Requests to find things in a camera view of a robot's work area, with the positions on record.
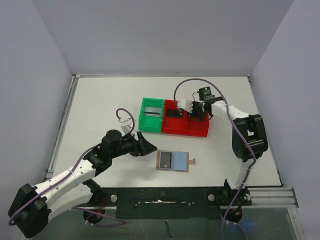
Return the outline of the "green plastic bin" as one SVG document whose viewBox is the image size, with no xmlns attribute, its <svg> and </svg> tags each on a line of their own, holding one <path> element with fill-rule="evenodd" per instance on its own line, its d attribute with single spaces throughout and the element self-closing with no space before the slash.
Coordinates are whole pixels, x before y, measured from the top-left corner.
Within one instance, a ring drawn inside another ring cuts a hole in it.
<svg viewBox="0 0 320 240">
<path fill-rule="evenodd" d="M 165 100 L 160 98 L 147 98 L 142 99 L 138 129 L 143 132 L 160 133 L 162 130 L 162 120 L 164 112 Z M 162 108 L 160 117 L 145 116 L 143 110 L 145 107 L 158 107 Z"/>
</svg>

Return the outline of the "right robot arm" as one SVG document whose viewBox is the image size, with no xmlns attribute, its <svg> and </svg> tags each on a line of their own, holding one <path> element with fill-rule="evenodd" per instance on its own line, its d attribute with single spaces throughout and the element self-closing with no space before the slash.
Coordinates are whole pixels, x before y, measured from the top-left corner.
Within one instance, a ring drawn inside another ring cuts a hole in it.
<svg viewBox="0 0 320 240">
<path fill-rule="evenodd" d="M 222 197 L 227 204 L 233 205 L 241 198 L 239 189 L 245 188 L 253 166 L 269 148 L 264 121 L 261 115 L 243 112 L 225 97 L 213 95 L 210 87 L 200 88 L 197 93 L 198 101 L 179 100 L 179 107 L 190 117 L 217 117 L 232 128 L 231 147 L 240 162 L 234 173 L 227 177 L 229 188 L 222 192 Z"/>
</svg>

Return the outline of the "tan leather card holder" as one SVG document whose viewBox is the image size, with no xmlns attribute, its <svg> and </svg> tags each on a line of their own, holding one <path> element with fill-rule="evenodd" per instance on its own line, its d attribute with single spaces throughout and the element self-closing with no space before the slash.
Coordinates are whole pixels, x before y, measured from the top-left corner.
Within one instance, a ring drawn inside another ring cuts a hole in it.
<svg viewBox="0 0 320 240">
<path fill-rule="evenodd" d="M 171 152 L 171 168 L 170 169 L 160 168 L 161 152 Z M 156 159 L 157 170 L 188 173 L 190 165 L 193 165 L 195 163 L 196 163 L 196 159 L 195 158 L 191 159 L 188 152 L 169 151 L 169 150 L 157 151 L 157 159 Z"/>
</svg>

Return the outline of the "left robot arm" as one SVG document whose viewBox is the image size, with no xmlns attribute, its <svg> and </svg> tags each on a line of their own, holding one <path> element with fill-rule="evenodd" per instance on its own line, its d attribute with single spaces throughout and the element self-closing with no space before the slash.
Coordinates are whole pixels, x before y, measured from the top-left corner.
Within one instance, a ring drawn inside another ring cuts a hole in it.
<svg viewBox="0 0 320 240">
<path fill-rule="evenodd" d="M 99 204 L 102 193 L 90 186 L 113 159 L 126 154 L 143 157 L 157 149 L 140 131 L 122 135 L 109 130 L 101 143 L 87 149 L 74 166 L 42 183 L 20 187 L 8 211 L 8 224 L 17 226 L 27 239 L 36 236 L 55 216 L 81 204 Z"/>
</svg>

